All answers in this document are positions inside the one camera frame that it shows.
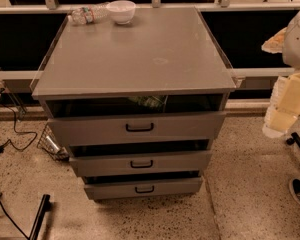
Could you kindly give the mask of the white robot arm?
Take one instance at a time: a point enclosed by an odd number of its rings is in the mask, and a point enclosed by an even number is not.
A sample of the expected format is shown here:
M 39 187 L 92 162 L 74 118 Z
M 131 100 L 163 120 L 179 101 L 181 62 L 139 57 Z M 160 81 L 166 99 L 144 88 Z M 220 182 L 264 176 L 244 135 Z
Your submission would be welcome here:
M 300 116 L 300 11 L 287 27 L 265 41 L 261 49 L 272 54 L 281 53 L 283 62 L 294 69 L 290 76 L 278 77 L 264 117 L 264 135 L 279 138 Z

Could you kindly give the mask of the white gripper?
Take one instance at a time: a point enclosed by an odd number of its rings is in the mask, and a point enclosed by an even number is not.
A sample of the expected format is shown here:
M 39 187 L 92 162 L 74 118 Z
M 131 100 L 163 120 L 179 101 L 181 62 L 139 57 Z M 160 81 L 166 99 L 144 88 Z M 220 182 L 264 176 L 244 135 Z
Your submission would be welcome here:
M 287 28 L 278 31 L 265 41 L 261 50 L 281 53 Z M 262 132 L 269 138 L 285 135 L 300 116 L 300 71 L 289 77 L 280 76 L 274 84 L 270 104 L 264 117 Z

